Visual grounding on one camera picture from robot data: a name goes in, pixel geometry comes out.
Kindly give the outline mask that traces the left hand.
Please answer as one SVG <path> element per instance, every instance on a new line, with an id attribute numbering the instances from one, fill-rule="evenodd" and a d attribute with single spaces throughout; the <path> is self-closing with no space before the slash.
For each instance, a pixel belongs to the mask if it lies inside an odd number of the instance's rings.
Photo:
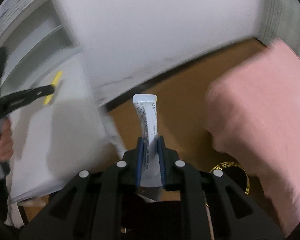
<path id="1" fill-rule="evenodd" d="M 11 131 L 11 121 L 7 118 L 2 126 L 0 135 L 0 162 L 5 163 L 13 156 L 13 139 Z"/>

